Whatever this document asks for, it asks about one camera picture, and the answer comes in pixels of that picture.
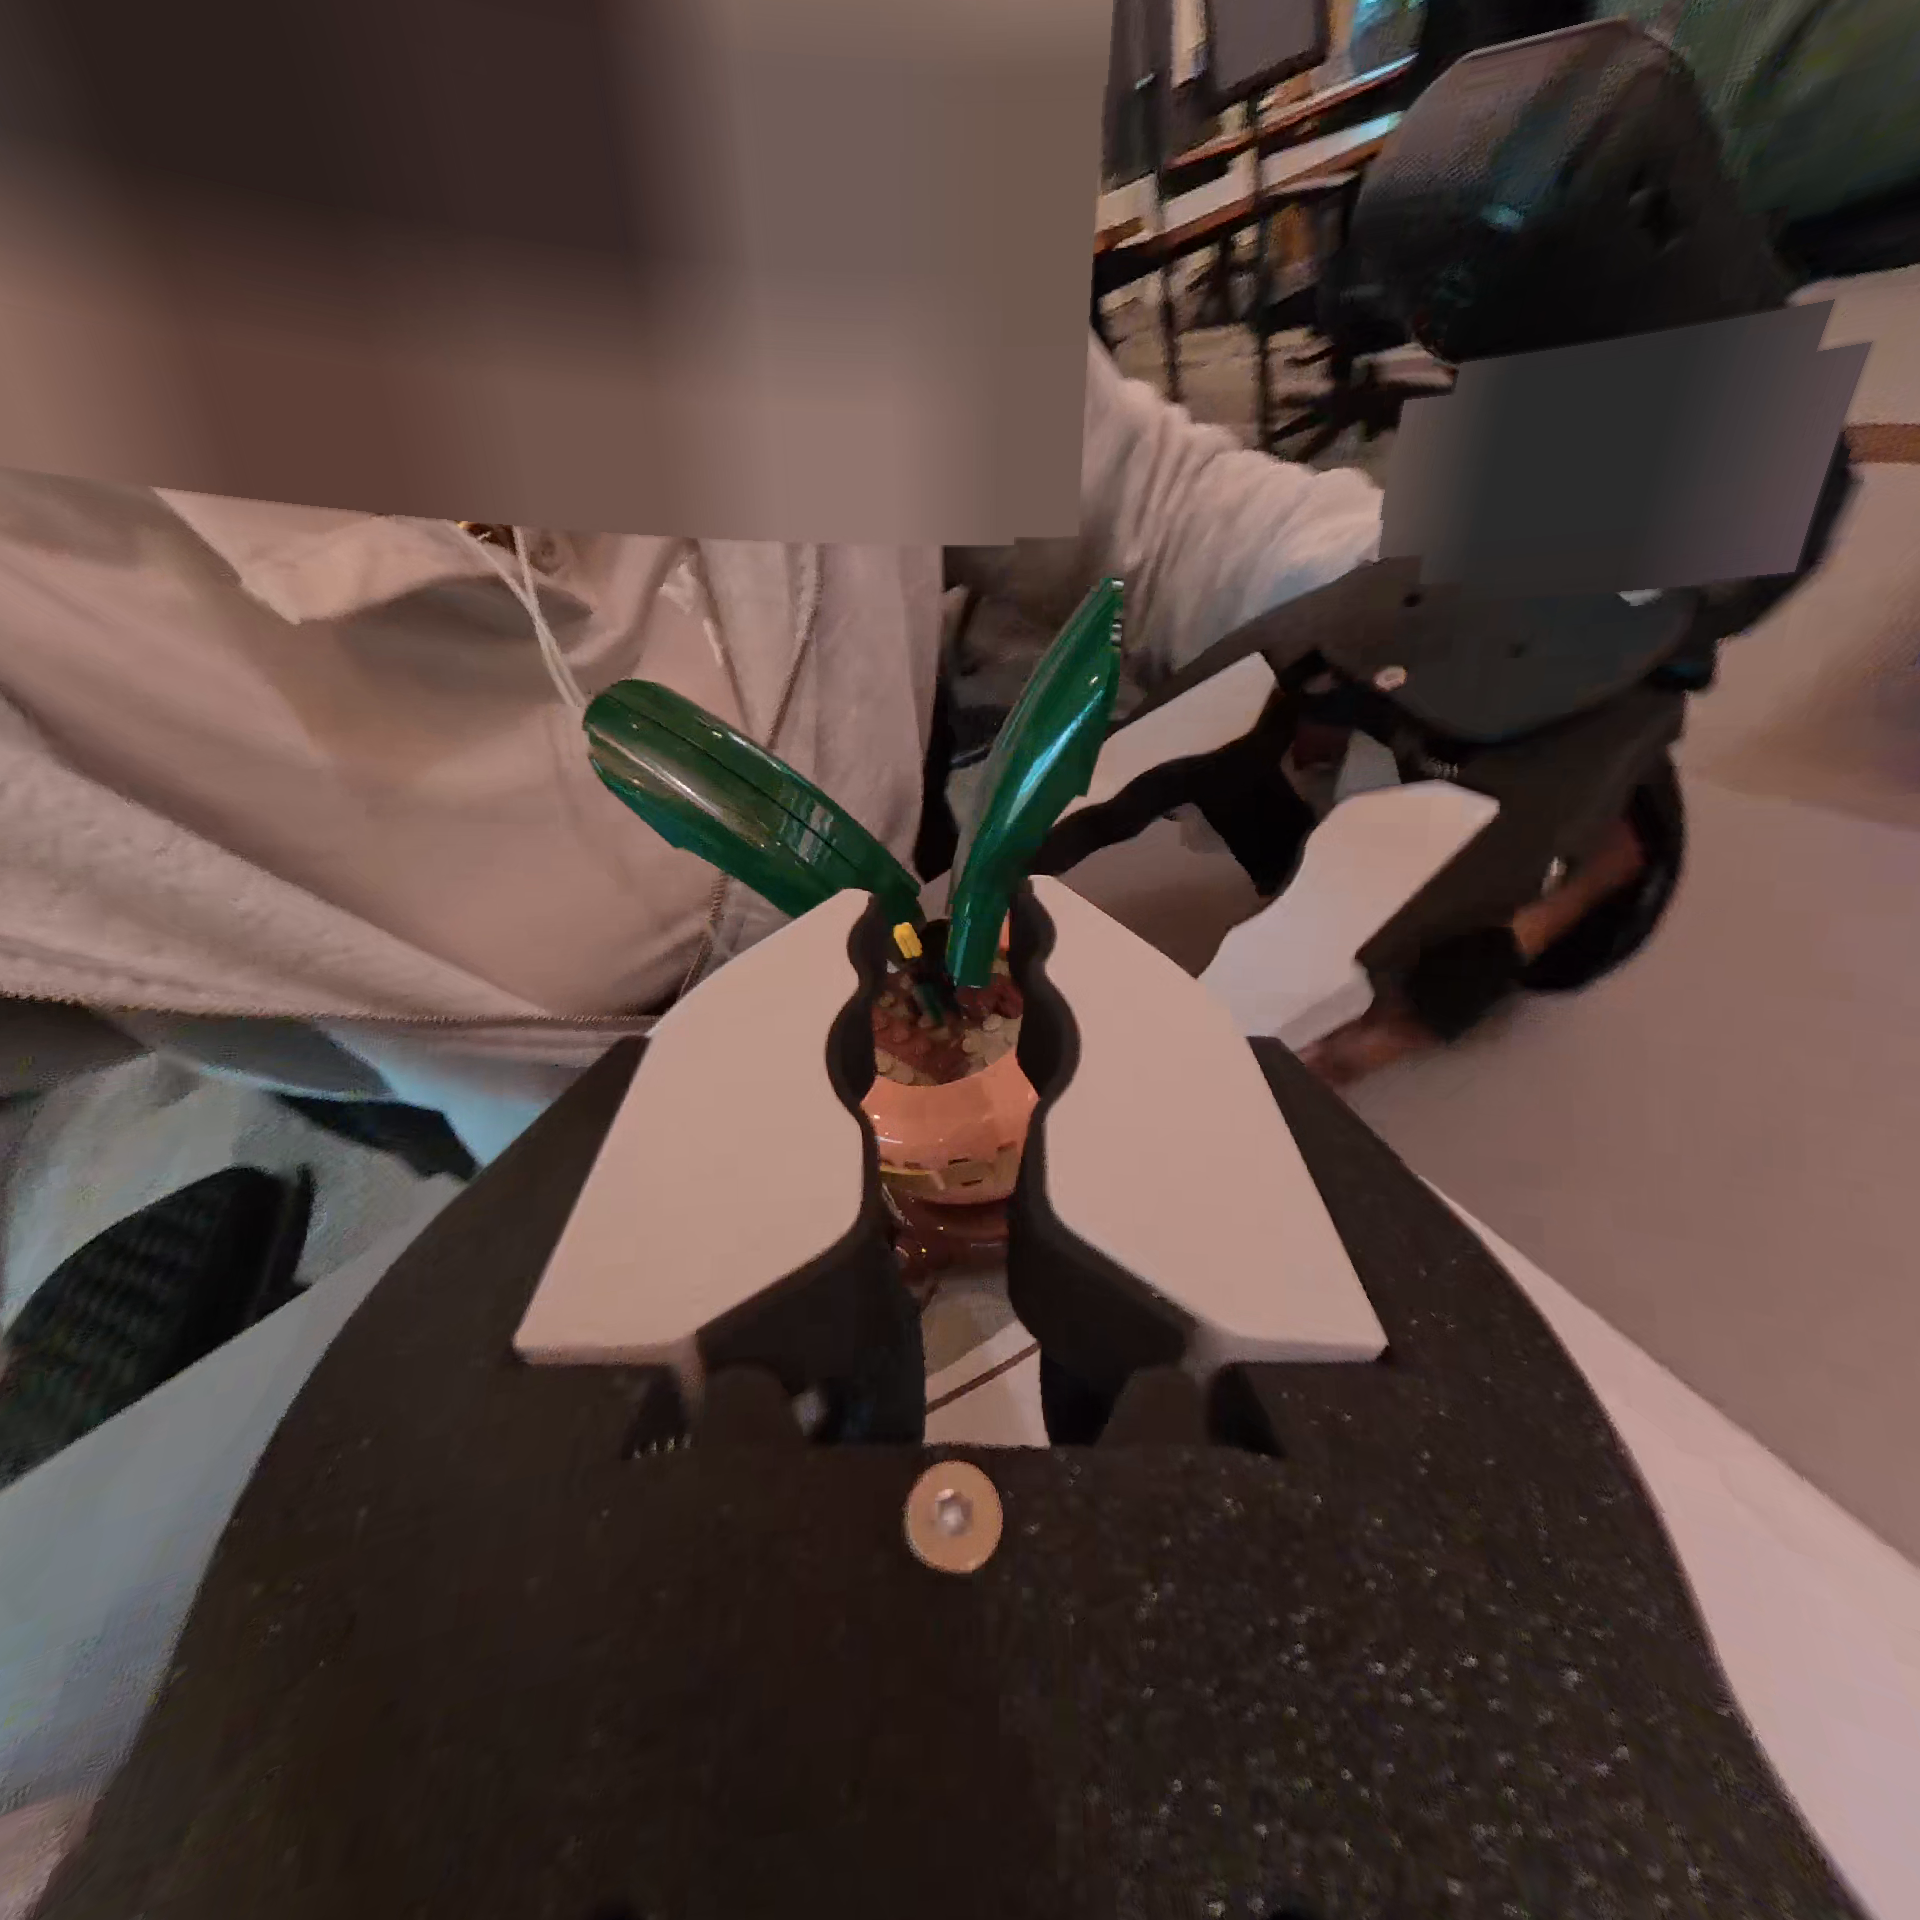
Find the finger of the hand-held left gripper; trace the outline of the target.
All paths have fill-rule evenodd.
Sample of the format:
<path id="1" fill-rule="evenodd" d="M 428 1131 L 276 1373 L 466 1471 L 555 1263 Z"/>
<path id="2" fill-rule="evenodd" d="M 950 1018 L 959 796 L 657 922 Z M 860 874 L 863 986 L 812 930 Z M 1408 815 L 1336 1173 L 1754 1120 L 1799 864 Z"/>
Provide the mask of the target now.
<path id="1" fill-rule="evenodd" d="M 1290 1050 L 1361 1019 L 1376 998 L 1361 949 L 1497 812 L 1471 789 L 1371 789 L 1332 805 L 1290 885 L 1227 930 L 1201 986 L 1243 1038 Z"/>
<path id="2" fill-rule="evenodd" d="M 1099 748 L 1089 791 L 1048 831 L 1032 870 L 1068 874 L 1194 805 L 1211 762 L 1257 728 L 1276 691 L 1271 666 L 1252 653 L 1142 709 Z"/>

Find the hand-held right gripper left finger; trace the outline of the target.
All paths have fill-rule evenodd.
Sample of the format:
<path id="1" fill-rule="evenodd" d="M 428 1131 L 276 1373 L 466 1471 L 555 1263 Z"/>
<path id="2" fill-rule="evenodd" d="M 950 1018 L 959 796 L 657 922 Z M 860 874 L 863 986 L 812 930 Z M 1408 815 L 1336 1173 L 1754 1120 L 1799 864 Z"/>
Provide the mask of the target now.
<path id="1" fill-rule="evenodd" d="M 872 901 L 842 893 L 654 1028 L 514 1333 L 540 1365 L 854 1370 L 890 1325 L 890 1231 L 830 1053 Z"/>

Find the grey desk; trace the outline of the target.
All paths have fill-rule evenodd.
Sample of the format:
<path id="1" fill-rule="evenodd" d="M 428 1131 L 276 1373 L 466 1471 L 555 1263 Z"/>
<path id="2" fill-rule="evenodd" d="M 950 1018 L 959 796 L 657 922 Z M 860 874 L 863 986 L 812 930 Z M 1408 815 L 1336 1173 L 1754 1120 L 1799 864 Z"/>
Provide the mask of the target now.
<path id="1" fill-rule="evenodd" d="M 1918 277 L 1868 343 L 1836 546 L 1687 723 L 1687 869 L 1566 998 L 1347 1085 L 1463 1208 L 1906 1556 L 1918 1527 Z"/>

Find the building instruction booklet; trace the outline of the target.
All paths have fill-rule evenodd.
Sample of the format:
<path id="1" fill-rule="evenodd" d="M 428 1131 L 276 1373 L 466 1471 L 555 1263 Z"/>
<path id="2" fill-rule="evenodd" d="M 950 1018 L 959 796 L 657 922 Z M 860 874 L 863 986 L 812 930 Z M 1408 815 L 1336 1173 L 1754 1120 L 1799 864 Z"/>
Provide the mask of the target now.
<path id="1" fill-rule="evenodd" d="M 320 1285 L 279 1333 L 243 1334 L 238 1354 L 195 1382 L 163 1388 L 145 1412 L 80 1443 L 64 1464 L 41 1467 L 4 1493 L 4 1814 L 36 1804 L 86 1804 L 127 1760 L 140 1723 L 176 1664 L 185 1615 L 236 1501 L 289 1405 L 345 1319 L 443 1212 L 451 1180 L 423 1180 L 400 1162 L 332 1135 L 284 1103 L 214 1083 L 164 1062 L 96 1072 L 4 1120 L 4 1317 L 30 1280 L 137 1208 L 210 1173 L 279 1176 L 313 1173 L 316 1223 L 298 1263 Z M 1654 1627 L 1654 1651 L 1628 1676 L 1689 1679 L 1699 1639 L 1721 1664 L 1758 1749 L 1777 1766 L 1847 1875 L 1880 1884 L 1878 1859 L 1915 1859 L 1915 1567 L 1795 1476 L 1715 1408 L 1635 1350 L 1534 1269 L 1518 1272 L 1545 1307 L 1576 1370 L 1600 1400 L 1600 1464 L 1625 1464 L 1633 1534 L 1654 1532 L 1619 1574 L 1680 1572 L 1703 1627 Z M 561 1565 L 555 1540 L 514 1540 L 510 1523 L 460 1518 L 455 1469 L 430 1469 L 426 1493 L 392 1543 L 400 1608 L 416 1615 L 428 1664 L 423 1706 L 480 1709 L 520 1725 L 536 1750 L 534 1684 L 508 1676 L 524 1651 L 571 1692 L 601 1678 L 640 1679 L 640 1734 L 696 1775 L 689 1791 L 719 1794 L 739 1771 L 748 1787 L 876 1786 L 927 1797 L 940 1775 L 959 1791 L 1011 1789 L 1022 1800 L 1020 1718 L 1040 1716 L 1068 1739 L 1070 1760 L 1116 1760 L 1120 1734 L 1078 1734 L 1072 1706 L 1048 1702 L 1026 1683 L 1092 1678 L 1089 1647 L 1046 1595 L 1014 1595 L 1016 1647 L 992 1647 L 992 1620 L 964 1579 L 915 1563 L 898 1520 L 881 1512 L 881 1486 L 905 1486 L 905 1458 L 816 1464 L 807 1491 L 836 1496 L 818 1512 L 854 1570 L 830 1570 L 806 1550 L 794 1590 L 776 1590 L 776 1547 L 791 1532 L 768 1523 L 768 1495 L 745 1469 L 798 1476 L 796 1453 L 742 1453 L 644 1469 L 603 1464 L 623 1480 L 616 1523 L 634 1493 L 657 1527 L 639 1565 L 616 1570 L 600 1612 L 627 1602 L 627 1626 L 662 1645 L 610 1647 L 571 1661 L 563 1620 L 524 1637 L 505 1605 L 480 1592 L 451 1607 L 428 1595 L 436 1520 L 458 1558 L 486 1570 Z"/>

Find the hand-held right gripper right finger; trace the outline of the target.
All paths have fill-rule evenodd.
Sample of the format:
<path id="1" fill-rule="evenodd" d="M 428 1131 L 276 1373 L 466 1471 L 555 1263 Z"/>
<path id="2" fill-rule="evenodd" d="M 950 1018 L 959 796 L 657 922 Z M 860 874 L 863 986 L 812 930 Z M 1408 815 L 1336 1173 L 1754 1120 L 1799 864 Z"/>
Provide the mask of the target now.
<path id="1" fill-rule="evenodd" d="M 1058 880 L 1014 907 L 1036 1092 L 1018 1319 L 1062 1370 L 1371 1362 L 1386 1333 L 1264 1059 L 1186 971 Z"/>

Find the brown-topped office desk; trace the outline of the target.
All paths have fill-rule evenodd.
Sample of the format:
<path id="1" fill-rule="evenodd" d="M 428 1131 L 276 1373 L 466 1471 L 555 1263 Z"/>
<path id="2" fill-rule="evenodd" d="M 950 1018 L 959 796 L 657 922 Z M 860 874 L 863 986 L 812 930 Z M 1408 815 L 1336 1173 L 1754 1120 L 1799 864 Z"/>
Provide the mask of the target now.
<path id="1" fill-rule="evenodd" d="M 1332 344 L 1337 254 L 1412 99 L 1415 54 L 1290 83 L 1096 205 L 1092 324 L 1113 354 L 1199 406 L 1199 347 L 1252 376 L 1252 437 L 1329 443 L 1361 349 Z"/>

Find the person's left hand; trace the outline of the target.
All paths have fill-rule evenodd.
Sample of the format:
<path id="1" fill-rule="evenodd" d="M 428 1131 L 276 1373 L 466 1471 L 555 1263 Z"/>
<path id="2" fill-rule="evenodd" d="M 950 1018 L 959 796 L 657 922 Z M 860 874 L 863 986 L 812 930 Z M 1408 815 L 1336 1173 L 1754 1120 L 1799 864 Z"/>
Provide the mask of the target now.
<path id="1" fill-rule="evenodd" d="M 1584 861 L 1515 910 L 1508 927 L 1521 960 L 1526 965 L 1536 963 L 1592 911 L 1636 887 L 1644 866 L 1646 856 L 1635 826 L 1631 821 L 1614 822 Z"/>

